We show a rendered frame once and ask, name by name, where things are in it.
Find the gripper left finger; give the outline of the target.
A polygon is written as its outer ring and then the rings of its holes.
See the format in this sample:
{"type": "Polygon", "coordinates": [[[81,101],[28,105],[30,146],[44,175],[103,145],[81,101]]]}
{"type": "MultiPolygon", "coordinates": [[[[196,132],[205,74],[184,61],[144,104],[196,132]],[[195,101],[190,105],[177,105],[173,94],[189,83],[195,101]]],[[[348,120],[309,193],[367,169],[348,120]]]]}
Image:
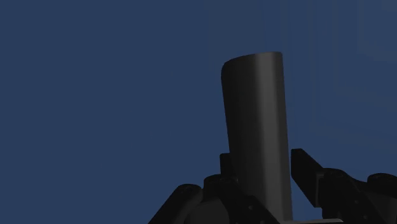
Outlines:
{"type": "Polygon", "coordinates": [[[230,155],[219,156],[219,174],[204,186],[179,185],[148,224],[279,224],[272,213],[238,186],[230,155]]]}

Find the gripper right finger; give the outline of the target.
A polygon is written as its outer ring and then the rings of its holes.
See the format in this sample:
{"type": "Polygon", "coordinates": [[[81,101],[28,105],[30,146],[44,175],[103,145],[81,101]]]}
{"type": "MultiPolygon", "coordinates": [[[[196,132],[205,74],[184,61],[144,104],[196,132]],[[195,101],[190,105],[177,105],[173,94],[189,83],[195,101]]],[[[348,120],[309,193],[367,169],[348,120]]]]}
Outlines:
{"type": "Polygon", "coordinates": [[[324,219],[345,224],[397,224],[397,176],[354,179],[340,169],[325,168],[303,149],[291,150],[291,177],[324,219]]]}

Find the dark grey cylinder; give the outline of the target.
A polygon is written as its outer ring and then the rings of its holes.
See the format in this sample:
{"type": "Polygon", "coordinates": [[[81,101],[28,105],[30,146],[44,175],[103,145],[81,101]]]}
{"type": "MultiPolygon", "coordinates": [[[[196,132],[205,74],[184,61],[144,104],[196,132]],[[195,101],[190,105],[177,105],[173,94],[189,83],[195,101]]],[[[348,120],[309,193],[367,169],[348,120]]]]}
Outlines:
{"type": "Polygon", "coordinates": [[[293,219],[282,53],[224,63],[221,85],[228,144],[240,189],[278,221],[293,219]]]}

